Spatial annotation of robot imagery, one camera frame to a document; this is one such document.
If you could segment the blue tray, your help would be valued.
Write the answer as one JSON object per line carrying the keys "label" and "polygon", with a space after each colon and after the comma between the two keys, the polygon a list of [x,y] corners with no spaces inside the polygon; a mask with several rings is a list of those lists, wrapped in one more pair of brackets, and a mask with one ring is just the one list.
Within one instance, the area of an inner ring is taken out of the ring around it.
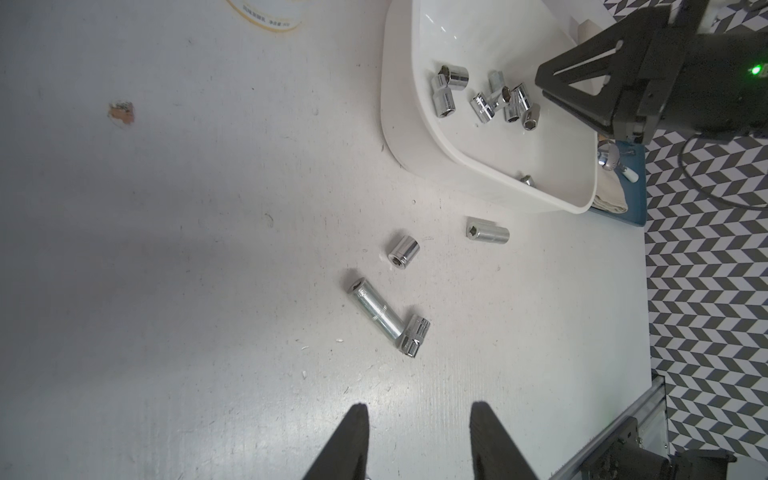
{"label": "blue tray", "polygon": [[[601,141],[606,140],[608,139],[600,138],[598,144]],[[646,149],[643,145],[635,145],[623,141],[609,141],[615,142],[618,145],[621,151],[621,162],[634,170],[639,175],[639,180],[637,183],[630,183],[624,176],[615,171],[624,189],[629,208],[627,213],[612,214],[593,208],[592,205],[590,210],[614,220],[642,228],[645,226],[647,220],[647,181],[645,173]]]}

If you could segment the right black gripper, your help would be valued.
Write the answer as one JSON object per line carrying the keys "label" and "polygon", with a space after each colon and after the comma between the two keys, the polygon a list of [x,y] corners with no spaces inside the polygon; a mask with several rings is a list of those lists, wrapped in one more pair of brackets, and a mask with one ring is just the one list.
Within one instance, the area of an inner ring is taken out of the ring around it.
{"label": "right black gripper", "polygon": [[[659,129],[721,143],[740,136],[764,139],[767,35],[712,33],[710,10],[707,1],[683,1],[672,14],[670,6],[638,9],[540,65],[535,84],[546,99],[617,140],[646,144]],[[617,112],[616,89],[548,91],[615,72],[622,78],[640,60],[631,102]]]}

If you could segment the white handled spoon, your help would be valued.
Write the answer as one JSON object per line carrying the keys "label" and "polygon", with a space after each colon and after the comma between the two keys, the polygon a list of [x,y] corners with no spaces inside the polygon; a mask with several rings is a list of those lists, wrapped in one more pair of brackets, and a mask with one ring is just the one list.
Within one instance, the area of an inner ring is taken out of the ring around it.
{"label": "white handled spoon", "polygon": [[597,163],[606,171],[617,171],[630,183],[637,183],[639,175],[621,162],[621,151],[615,142],[601,141],[597,147]]}

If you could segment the long silver socket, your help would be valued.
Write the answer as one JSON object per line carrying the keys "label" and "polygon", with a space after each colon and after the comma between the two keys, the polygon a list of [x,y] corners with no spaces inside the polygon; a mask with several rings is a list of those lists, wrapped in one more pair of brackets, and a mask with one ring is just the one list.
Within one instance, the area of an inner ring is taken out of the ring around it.
{"label": "long silver socket", "polygon": [[348,294],[390,341],[401,337],[405,329],[402,319],[366,278],[355,281]]}
{"label": "long silver socket", "polygon": [[499,226],[491,221],[468,217],[466,236],[473,241],[506,244],[510,239],[510,232],[507,228]]}

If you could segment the aluminium front rail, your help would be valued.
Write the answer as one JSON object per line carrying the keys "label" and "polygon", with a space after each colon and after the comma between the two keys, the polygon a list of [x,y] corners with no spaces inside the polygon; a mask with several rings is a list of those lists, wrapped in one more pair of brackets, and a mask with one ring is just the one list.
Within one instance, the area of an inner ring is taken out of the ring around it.
{"label": "aluminium front rail", "polygon": [[551,479],[582,479],[582,465],[604,453],[618,439],[660,456],[670,454],[665,378],[652,372],[651,387],[589,441]]}

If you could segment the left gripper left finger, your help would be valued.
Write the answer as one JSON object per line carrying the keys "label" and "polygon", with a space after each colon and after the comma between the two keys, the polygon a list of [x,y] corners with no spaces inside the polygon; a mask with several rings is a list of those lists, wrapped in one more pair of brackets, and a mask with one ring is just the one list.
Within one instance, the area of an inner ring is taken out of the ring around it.
{"label": "left gripper left finger", "polygon": [[352,405],[303,479],[367,479],[369,436],[367,406]]}

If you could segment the clear plastic lid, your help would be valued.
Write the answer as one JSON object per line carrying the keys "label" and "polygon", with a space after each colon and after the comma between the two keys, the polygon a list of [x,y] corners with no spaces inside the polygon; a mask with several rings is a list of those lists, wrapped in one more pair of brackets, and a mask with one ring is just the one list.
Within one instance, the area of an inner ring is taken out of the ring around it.
{"label": "clear plastic lid", "polygon": [[227,0],[242,17],[272,32],[297,28],[310,1],[305,0]]}

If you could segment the white plastic storage box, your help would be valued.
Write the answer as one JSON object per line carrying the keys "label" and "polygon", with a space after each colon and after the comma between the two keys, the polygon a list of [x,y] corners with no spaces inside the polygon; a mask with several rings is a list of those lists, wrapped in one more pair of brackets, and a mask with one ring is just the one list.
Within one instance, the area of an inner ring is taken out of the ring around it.
{"label": "white plastic storage box", "polygon": [[[476,198],[532,212],[586,212],[596,183],[593,130],[546,99],[539,66],[574,41],[541,1],[394,1],[385,22],[381,125],[409,172]],[[442,65],[464,67],[469,83],[452,90],[456,110],[438,118],[432,78]],[[481,124],[470,105],[501,71],[524,83],[540,106],[537,128],[496,114]],[[530,175],[535,186],[520,181]]]}

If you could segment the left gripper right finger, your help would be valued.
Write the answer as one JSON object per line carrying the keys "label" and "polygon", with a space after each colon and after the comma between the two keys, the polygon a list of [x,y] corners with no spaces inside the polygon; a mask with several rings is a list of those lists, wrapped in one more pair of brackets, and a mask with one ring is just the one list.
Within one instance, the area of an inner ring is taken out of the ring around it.
{"label": "left gripper right finger", "polygon": [[537,479],[487,402],[472,404],[469,428],[475,479]]}

